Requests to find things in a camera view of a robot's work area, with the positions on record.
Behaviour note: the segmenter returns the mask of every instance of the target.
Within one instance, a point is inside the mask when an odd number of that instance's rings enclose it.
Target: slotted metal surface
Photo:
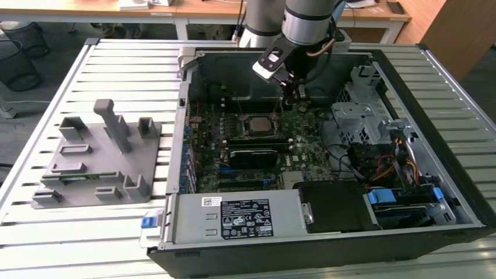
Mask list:
[[[164,206],[175,107],[178,52],[183,46],[232,47],[215,41],[102,40],[86,46],[40,126],[0,191],[0,278],[170,278],[140,248],[140,218]],[[355,44],[382,48],[442,131],[472,179],[496,206],[496,135],[474,102],[454,90],[426,54],[414,46]],[[402,109],[388,95],[402,115]],[[80,116],[102,123],[92,101],[112,98],[128,122],[152,116],[163,123],[154,198],[146,204],[34,210],[31,196],[59,144],[56,125]],[[494,278],[496,240],[487,237],[398,263],[263,274],[266,278]]]

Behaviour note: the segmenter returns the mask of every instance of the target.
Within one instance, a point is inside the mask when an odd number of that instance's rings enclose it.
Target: motherboard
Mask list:
[[[326,111],[310,102],[190,104],[196,192],[291,189],[334,178],[320,140]]]

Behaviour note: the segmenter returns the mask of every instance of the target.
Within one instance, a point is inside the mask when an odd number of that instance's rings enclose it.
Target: blue latch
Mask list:
[[[378,203],[378,199],[376,199],[375,195],[372,193],[368,193],[367,197],[370,198],[371,204],[375,205]]]
[[[439,201],[443,200],[443,198],[444,198],[444,194],[443,194],[442,189],[438,188],[438,187],[435,187],[435,188],[432,189],[432,192],[434,192],[434,194],[436,195],[438,200],[439,200]]]
[[[390,189],[374,189],[368,194],[371,204],[396,202],[395,193]]]
[[[155,216],[142,218],[142,228],[156,228],[159,220]]]

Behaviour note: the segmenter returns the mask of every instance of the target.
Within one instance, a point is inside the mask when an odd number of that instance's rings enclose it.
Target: gray plastic stand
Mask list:
[[[95,102],[106,124],[84,124],[79,117],[62,121],[63,138],[32,197],[35,209],[150,200],[162,125],[150,117],[128,125],[112,108],[110,99]]]

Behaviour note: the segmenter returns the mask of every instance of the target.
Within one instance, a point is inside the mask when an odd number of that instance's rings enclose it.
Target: black trash can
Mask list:
[[[11,40],[23,43],[23,51],[30,58],[47,55],[50,48],[36,22],[0,22],[0,29]]]
[[[0,41],[0,81],[12,91],[27,91],[42,81],[18,41]]]

